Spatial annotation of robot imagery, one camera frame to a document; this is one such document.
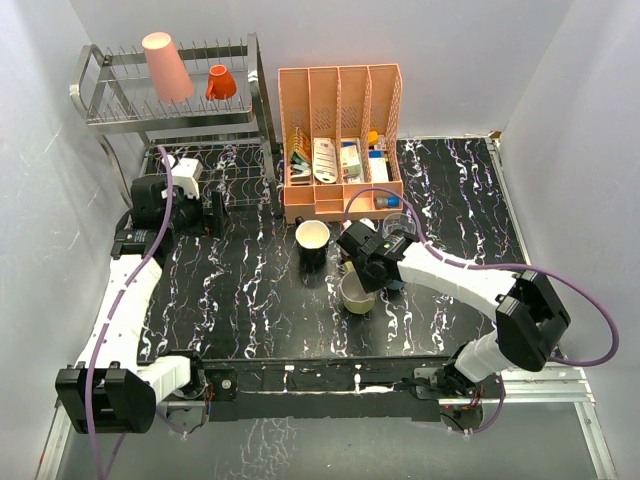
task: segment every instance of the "cup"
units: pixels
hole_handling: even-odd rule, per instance
[[[238,88],[233,75],[224,65],[215,65],[209,70],[209,84],[205,96],[207,100],[226,100],[236,94]]]
[[[418,226],[416,225],[416,222],[413,221],[413,218],[405,213],[392,213],[391,215],[387,215],[382,221],[382,238],[387,238],[396,230],[416,233],[418,231]],[[400,290],[404,285],[405,282],[393,280],[389,285],[387,285],[387,289]]]
[[[344,307],[351,313],[364,315],[373,308],[376,301],[375,292],[366,293],[362,288],[358,274],[355,271],[347,272],[340,280],[338,291],[342,297]]]
[[[158,100],[180,103],[193,95],[194,87],[171,36],[155,32],[142,39],[144,56]]]
[[[322,265],[327,258],[329,227],[319,220],[296,218],[296,243],[300,262],[306,266]]]

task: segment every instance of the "pink cup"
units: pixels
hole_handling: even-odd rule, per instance
[[[151,33],[142,39],[153,87],[163,103],[180,103],[195,90],[168,33]]]

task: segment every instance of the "white wall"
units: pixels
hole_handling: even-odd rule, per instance
[[[575,2],[503,136],[502,158],[534,263],[579,280],[620,326],[618,356],[588,371],[621,478],[638,478],[640,385],[640,9]],[[563,345],[576,359],[609,345],[604,321],[567,296]]]
[[[503,130],[571,0],[70,0],[101,48],[257,32],[276,132],[277,69],[399,63],[400,135]]]
[[[0,18],[0,464],[21,479],[35,475],[57,371],[95,320],[124,203],[69,99],[89,39],[67,0],[5,0]]]

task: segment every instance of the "marble tabletop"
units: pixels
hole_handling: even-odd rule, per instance
[[[259,179],[227,172],[258,168],[255,146],[194,148],[205,164],[201,189],[227,199],[268,198]],[[434,245],[478,263],[522,262],[507,204],[484,138],[398,142],[405,197]],[[148,171],[157,162],[148,162]],[[139,361],[173,349],[204,359],[303,359],[450,355],[491,330],[479,312],[417,285],[381,290],[366,315],[347,312],[334,240],[325,267],[299,268],[293,225],[261,211],[232,211],[222,238],[182,237],[165,265],[139,344]]]

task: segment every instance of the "orange mug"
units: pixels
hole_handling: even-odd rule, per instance
[[[216,65],[209,70],[207,100],[226,100],[236,94],[236,82],[233,75],[224,65]]]

